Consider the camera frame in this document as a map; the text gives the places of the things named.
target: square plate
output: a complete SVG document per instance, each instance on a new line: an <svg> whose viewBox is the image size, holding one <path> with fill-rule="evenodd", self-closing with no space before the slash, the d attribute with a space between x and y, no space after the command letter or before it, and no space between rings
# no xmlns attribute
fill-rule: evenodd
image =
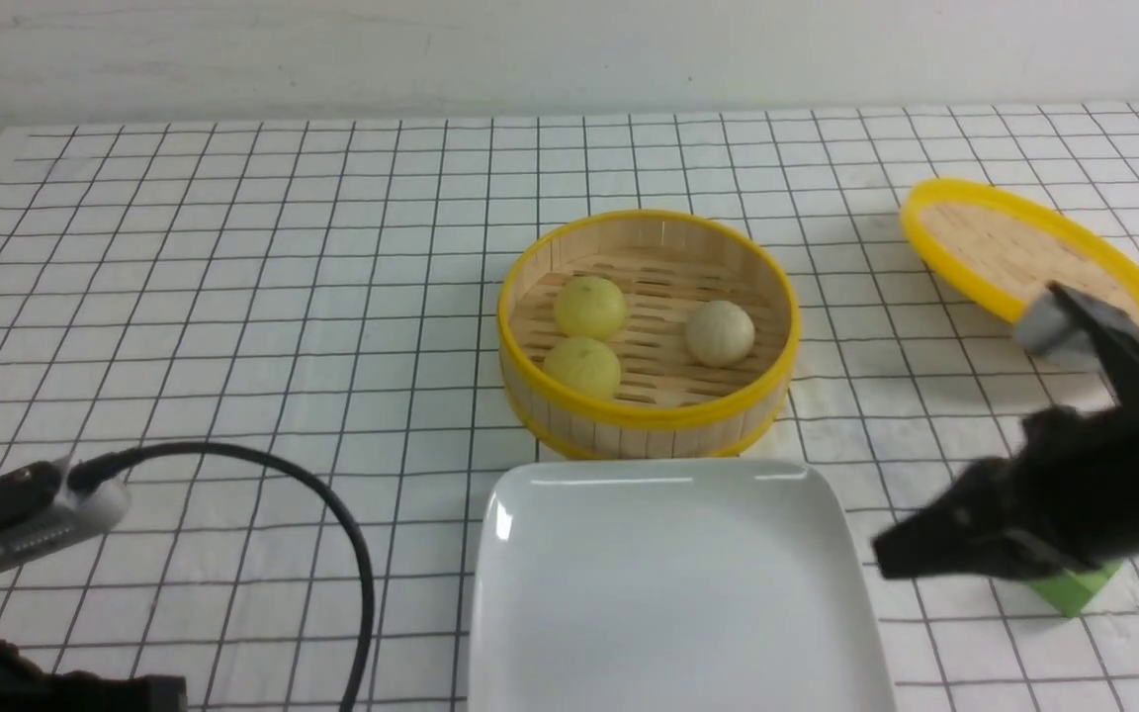
<svg viewBox="0 0 1139 712"><path fill-rule="evenodd" d="M842 507L782 461L511 469L469 645L475 712L895 709Z"/></svg>

